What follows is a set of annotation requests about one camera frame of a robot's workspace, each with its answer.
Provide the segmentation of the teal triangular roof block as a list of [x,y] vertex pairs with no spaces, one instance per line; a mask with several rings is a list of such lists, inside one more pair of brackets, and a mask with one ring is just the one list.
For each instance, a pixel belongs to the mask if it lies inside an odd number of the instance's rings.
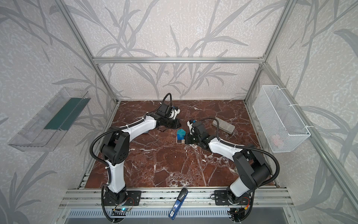
[[185,135],[186,135],[186,131],[183,130],[183,129],[179,129],[179,130],[177,131],[177,136],[178,136],[178,135],[181,137],[181,140],[183,140],[184,137],[185,137]]

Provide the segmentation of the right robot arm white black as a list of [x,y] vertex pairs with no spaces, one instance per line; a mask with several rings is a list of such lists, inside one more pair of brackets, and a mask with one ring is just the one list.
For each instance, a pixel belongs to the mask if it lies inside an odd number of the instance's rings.
[[190,120],[187,125],[189,133],[184,137],[186,144],[197,145],[235,163],[239,177],[227,187],[231,203],[236,203],[245,193],[254,192],[278,177],[280,164],[271,153],[255,147],[236,145],[221,139],[219,135],[210,135],[202,121]]

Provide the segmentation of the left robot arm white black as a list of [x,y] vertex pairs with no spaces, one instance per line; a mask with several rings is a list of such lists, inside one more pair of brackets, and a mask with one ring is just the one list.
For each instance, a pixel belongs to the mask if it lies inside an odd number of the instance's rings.
[[119,200],[126,194],[124,163],[129,155],[130,142],[159,127],[174,130],[180,128],[179,113],[178,107],[162,103],[157,110],[147,113],[140,120],[110,128],[93,140],[89,153],[107,169],[108,184],[105,189],[108,195]]

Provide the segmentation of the grey rectangular sponge block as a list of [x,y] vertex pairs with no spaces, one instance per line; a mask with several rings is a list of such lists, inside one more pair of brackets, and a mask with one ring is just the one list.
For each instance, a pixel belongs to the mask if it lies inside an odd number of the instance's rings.
[[233,134],[234,130],[235,130],[235,126],[220,119],[220,118],[215,118],[212,122],[212,125],[214,127],[219,127],[220,130],[228,133],[228,134]]

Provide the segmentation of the blue black handheld scanner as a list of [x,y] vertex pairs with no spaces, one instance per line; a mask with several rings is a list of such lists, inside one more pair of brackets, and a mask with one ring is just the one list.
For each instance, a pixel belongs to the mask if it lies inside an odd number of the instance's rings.
[[169,215],[168,217],[171,219],[171,220],[174,220],[175,217],[177,216],[181,206],[183,205],[183,202],[186,198],[188,194],[188,189],[187,188],[182,188],[173,207],[171,208],[170,212],[169,212]]

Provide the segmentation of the pink object in basket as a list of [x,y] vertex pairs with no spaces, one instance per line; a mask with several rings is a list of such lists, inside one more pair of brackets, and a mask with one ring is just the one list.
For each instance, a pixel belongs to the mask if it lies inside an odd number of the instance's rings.
[[272,139],[273,144],[274,144],[276,147],[282,147],[282,146],[284,145],[283,140],[281,139],[281,137],[280,137],[278,134],[273,135],[273,136],[271,137],[271,139]]

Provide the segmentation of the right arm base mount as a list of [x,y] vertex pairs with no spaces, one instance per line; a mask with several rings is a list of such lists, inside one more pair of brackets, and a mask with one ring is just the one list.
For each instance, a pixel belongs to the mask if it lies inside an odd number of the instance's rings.
[[252,199],[251,194],[248,194],[246,192],[242,196],[237,197],[233,193],[230,193],[226,190],[214,191],[215,205],[247,206],[250,204],[251,199]]

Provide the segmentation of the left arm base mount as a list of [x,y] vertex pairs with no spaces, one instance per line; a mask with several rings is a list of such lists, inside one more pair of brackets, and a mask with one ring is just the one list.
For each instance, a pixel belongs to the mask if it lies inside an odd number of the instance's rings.
[[102,197],[104,206],[115,206],[115,205],[125,205],[125,206],[139,206],[141,199],[140,190],[130,190],[130,191],[121,191],[117,194],[113,192],[104,191]]

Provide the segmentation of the clear plastic wall bin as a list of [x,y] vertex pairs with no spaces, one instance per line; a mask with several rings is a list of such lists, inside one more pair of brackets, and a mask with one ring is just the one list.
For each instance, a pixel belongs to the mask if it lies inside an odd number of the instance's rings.
[[52,152],[91,98],[87,90],[64,87],[8,143],[22,152]]

